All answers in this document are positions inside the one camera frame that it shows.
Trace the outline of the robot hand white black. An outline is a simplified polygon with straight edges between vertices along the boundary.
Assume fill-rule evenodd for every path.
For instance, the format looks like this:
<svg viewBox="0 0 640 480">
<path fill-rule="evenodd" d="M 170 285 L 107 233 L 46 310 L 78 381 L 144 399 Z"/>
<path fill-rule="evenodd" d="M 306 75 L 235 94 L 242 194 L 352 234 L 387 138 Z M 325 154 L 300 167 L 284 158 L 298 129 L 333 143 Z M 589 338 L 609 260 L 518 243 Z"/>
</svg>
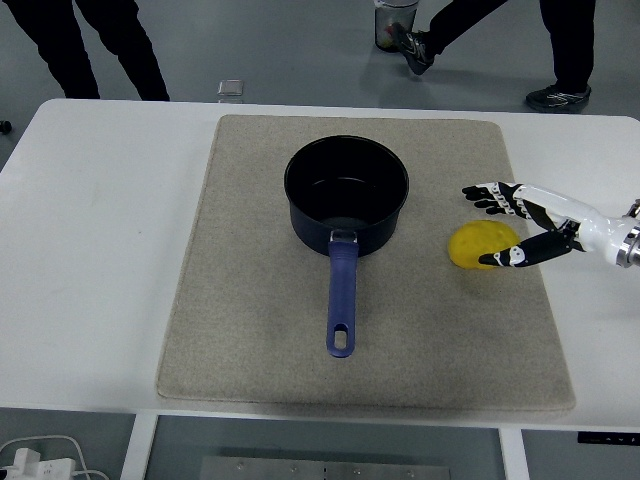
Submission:
<svg viewBox="0 0 640 480">
<path fill-rule="evenodd" d="M 607 217 L 594 207 L 551 190 L 500 181 L 462 189 L 465 198 L 489 215 L 530 220 L 544 231 L 499 252 L 479 256 L 482 265 L 529 267 L 573 250 L 601 255 L 612 265 L 639 264 L 639 204 L 621 217 Z"/>
</svg>

